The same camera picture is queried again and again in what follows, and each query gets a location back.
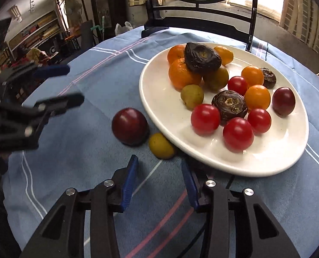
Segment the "red cherry tomato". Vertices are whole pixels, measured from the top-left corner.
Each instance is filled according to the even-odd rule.
[[[278,88],[272,98],[273,109],[279,116],[289,115],[296,106],[296,97],[288,87]]]
[[[200,104],[193,109],[190,122],[198,135],[210,135],[220,124],[219,110],[209,104]]]
[[[253,109],[248,114],[248,122],[253,127],[254,132],[263,134],[272,125],[272,118],[266,110]]]
[[[244,96],[246,91],[248,90],[248,83],[243,77],[231,77],[229,82],[227,83],[227,89],[233,90],[237,92],[238,94],[241,94]]]
[[[235,117],[225,125],[223,137],[228,149],[243,151],[253,143],[253,129],[244,118]]]

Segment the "blue gripper pad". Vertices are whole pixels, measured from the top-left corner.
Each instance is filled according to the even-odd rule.
[[[198,189],[195,185],[192,173],[189,170],[188,164],[185,160],[182,160],[181,162],[181,169],[182,169],[182,175],[183,175],[183,179],[185,181],[185,185],[186,185],[186,189],[188,193],[189,203],[194,208],[194,210],[197,210],[199,208]]]
[[[59,77],[61,75],[67,75],[69,72],[70,72],[70,67],[68,65],[42,66],[37,68],[33,72],[33,77],[52,78],[52,77]]]
[[[128,174],[126,176],[125,182],[123,187],[121,188],[121,195],[122,195],[122,201],[121,201],[121,208],[123,211],[128,208],[128,206],[131,203],[132,193],[134,184],[137,177],[137,169],[138,169],[138,157],[136,155],[132,155],[130,161],[127,165]]]

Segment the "plastic bag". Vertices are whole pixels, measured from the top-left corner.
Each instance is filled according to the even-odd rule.
[[[121,35],[122,33],[125,33],[127,31],[131,31],[133,29],[131,23],[128,21],[125,22],[125,26],[122,27],[119,23],[115,27],[115,35]]]

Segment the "shelf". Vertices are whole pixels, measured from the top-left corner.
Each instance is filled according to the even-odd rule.
[[[14,51],[20,44],[22,44],[26,39],[28,39],[29,37],[31,37],[33,34],[35,34],[36,32],[38,32],[40,29],[44,28],[45,26],[49,25],[50,23],[54,22],[55,20],[57,20],[57,18],[51,20],[50,22],[47,22],[45,25],[41,26],[39,29],[36,29],[33,33],[31,33],[29,36],[27,36],[26,38],[24,38],[18,45],[16,45],[12,51]]]
[[[40,18],[44,17],[45,15],[47,15],[47,14],[49,14],[50,12],[53,12],[53,11],[54,11],[54,9],[51,10],[51,11],[49,11],[49,12],[44,13],[43,15],[40,15],[37,20],[39,20]],[[32,25],[33,23],[34,23],[34,21],[31,22],[31,23],[29,23],[29,24],[28,24],[26,27],[24,27],[20,32],[22,32],[23,30],[25,30],[26,28],[28,28],[28,27],[29,27],[30,25]],[[7,41],[8,45],[9,45],[9,42],[10,42],[13,38],[15,38],[19,33],[17,33],[17,34],[16,34],[15,36],[13,36],[9,41]]]
[[[36,45],[32,46],[31,49],[43,44],[44,42],[46,42],[47,40],[49,40],[51,37],[53,37],[55,34],[58,34],[59,32],[60,32],[60,28],[58,28],[58,30],[55,31],[53,34],[49,35],[46,39],[43,39],[40,42],[38,42]]]

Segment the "orange cherry tomato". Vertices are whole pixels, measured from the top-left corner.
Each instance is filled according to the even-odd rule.
[[[214,50],[222,59],[222,65],[225,66],[233,61],[233,52],[224,46],[216,46]]]
[[[248,110],[264,109],[270,105],[270,93],[263,85],[253,85],[245,93],[244,99]]]
[[[246,80],[248,83],[248,87],[253,85],[262,85],[265,76],[263,75],[263,72],[260,68],[257,68],[255,66],[247,66],[242,70],[241,76]]]

